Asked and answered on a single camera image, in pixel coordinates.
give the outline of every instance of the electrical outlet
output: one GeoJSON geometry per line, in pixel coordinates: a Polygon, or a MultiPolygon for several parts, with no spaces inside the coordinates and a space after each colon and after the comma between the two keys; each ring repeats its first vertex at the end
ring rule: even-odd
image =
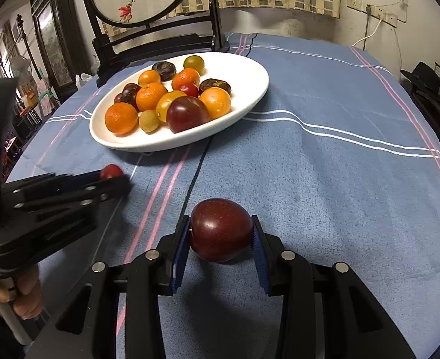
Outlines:
{"type": "Polygon", "coordinates": [[[373,17],[376,17],[377,19],[380,19],[380,20],[384,20],[386,10],[384,10],[383,8],[380,8],[380,7],[373,7],[373,6],[371,8],[372,8],[371,15],[373,17]]]}
{"type": "Polygon", "coordinates": [[[398,26],[398,16],[392,12],[386,12],[383,21],[396,28],[398,26]]]}
{"type": "Polygon", "coordinates": [[[349,8],[356,9],[357,11],[361,11],[361,5],[363,0],[346,0],[346,5],[349,8]]]}

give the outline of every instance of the white cable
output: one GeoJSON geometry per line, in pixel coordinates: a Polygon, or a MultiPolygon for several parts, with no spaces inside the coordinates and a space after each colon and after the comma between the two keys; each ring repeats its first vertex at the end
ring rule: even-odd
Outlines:
{"type": "Polygon", "coordinates": [[[373,33],[371,35],[365,36],[364,38],[361,38],[360,40],[357,40],[355,43],[352,44],[352,47],[355,47],[362,40],[371,38],[376,33],[376,30],[378,29],[379,25],[381,24],[381,21],[382,20],[379,21],[378,25],[376,26],[375,30],[373,31],[373,33]]]}
{"type": "Polygon", "coordinates": [[[393,3],[393,4],[385,4],[385,5],[373,5],[373,4],[370,4],[370,5],[371,5],[372,7],[377,7],[377,8],[381,8],[381,7],[390,7],[391,5],[399,4],[401,1],[403,1],[403,0],[399,0],[399,1],[395,2],[395,3],[393,3]]]}

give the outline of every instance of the orange tomato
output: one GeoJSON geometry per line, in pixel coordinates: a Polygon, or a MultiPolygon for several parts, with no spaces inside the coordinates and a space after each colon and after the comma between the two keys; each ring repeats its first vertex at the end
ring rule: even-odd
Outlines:
{"type": "Polygon", "coordinates": [[[117,135],[126,135],[137,125],[137,110],[127,102],[117,102],[105,112],[105,126],[117,135]]]}
{"type": "Polygon", "coordinates": [[[186,95],[186,93],[181,92],[180,90],[174,90],[173,92],[168,92],[163,95],[155,109],[157,117],[161,122],[167,122],[167,110],[170,107],[170,104],[173,102],[173,100],[176,100],[178,97],[182,97],[183,95],[186,95]]]}
{"type": "Polygon", "coordinates": [[[138,77],[138,84],[140,86],[145,86],[148,83],[152,83],[152,82],[160,83],[160,74],[158,74],[155,70],[144,71],[138,77]]]}
{"type": "Polygon", "coordinates": [[[137,108],[142,112],[145,110],[155,110],[158,102],[166,93],[168,93],[168,90],[161,83],[148,83],[137,92],[137,97],[135,98],[137,108]]]}
{"type": "Polygon", "coordinates": [[[183,69],[182,71],[180,71],[180,73],[174,76],[173,80],[171,81],[171,88],[173,90],[180,90],[180,87],[184,83],[192,83],[196,87],[198,87],[198,85],[200,84],[200,75],[198,71],[192,69],[191,67],[183,69]]]}
{"type": "Polygon", "coordinates": [[[199,100],[205,104],[208,116],[213,120],[230,112],[230,95],[220,87],[211,87],[205,90],[199,100]]]}

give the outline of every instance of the brown fruit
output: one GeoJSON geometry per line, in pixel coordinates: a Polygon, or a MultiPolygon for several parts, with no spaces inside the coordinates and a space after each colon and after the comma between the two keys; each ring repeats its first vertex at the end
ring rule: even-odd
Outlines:
{"type": "Polygon", "coordinates": [[[155,70],[158,74],[160,74],[161,81],[168,81],[172,79],[172,77],[176,73],[175,65],[171,62],[161,61],[157,62],[152,66],[152,70],[155,70]]]}
{"type": "Polygon", "coordinates": [[[122,102],[122,99],[123,99],[123,94],[119,93],[115,96],[114,103],[116,104],[117,102],[122,102]]]}
{"type": "Polygon", "coordinates": [[[127,83],[122,90],[122,99],[121,102],[128,102],[130,105],[133,105],[134,107],[137,106],[135,104],[135,96],[137,95],[138,90],[140,89],[140,86],[138,86],[136,83],[127,83]]]}
{"type": "Polygon", "coordinates": [[[117,135],[126,135],[138,125],[138,113],[133,105],[117,102],[105,112],[105,126],[117,135]]]}
{"type": "Polygon", "coordinates": [[[205,92],[205,90],[211,88],[211,87],[220,87],[223,90],[225,90],[229,95],[231,95],[231,86],[227,81],[222,81],[221,79],[215,79],[215,78],[209,78],[200,84],[198,90],[200,91],[200,94],[205,92]]]}

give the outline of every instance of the blue gripper pad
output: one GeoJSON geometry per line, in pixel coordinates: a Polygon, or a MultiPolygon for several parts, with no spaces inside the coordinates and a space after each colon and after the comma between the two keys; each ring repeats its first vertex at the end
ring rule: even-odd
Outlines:
{"type": "Polygon", "coordinates": [[[263,287],[266,294],[270,294],[271,282],[270,275],[268,273],[268,259],[266,258],[266,253],[261,243],[260,236],[258,235],[258,230],[253,224],[253,240],[252,240],[252,250],[253,258],[255,260],[256,273],[258,274],[258,280],[260,281],[260,286],[263,287]]]}
{"type": "Polygon", "coordinates": [[[188,229],[190,227],[190,219],[183,228],[182,238],[178,243],[178,248],[173,258],[173,276],[170,281],[171,291],[177,292],[177,289],[182,285],[183,273],[187,264],[188,252],[190,251],[190,237],[188,236],[188,229]]]}

